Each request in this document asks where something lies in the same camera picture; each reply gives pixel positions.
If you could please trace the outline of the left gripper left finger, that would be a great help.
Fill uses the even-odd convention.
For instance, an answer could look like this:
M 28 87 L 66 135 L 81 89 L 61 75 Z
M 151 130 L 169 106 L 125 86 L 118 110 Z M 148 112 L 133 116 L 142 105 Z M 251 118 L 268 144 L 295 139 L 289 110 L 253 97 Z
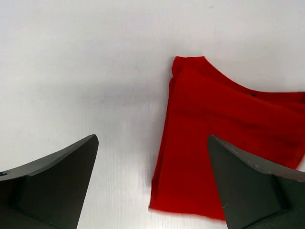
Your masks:
M 0 173 L 2 229 L 75 229 L 99 141 L 89 135 L 20 167 Z

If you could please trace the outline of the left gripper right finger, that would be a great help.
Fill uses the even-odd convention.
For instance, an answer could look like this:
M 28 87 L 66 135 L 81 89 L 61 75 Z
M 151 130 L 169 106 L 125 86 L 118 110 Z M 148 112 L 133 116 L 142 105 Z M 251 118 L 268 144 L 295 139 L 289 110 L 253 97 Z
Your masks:
M 210 135 L 207 150 L 230 229 L 303 229 L 305 174 Z

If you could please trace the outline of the red t shirt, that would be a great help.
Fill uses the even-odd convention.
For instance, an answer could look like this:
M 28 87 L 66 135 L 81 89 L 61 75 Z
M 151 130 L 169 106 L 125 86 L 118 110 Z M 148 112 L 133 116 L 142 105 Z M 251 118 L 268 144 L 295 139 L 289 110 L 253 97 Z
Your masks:
M 299 166 L 305 155 L 303 92 L 248 89 L 204 57 L 176 57 L 172 74 L 151 210 L 224 220 L 209 135 L 282 166 Z

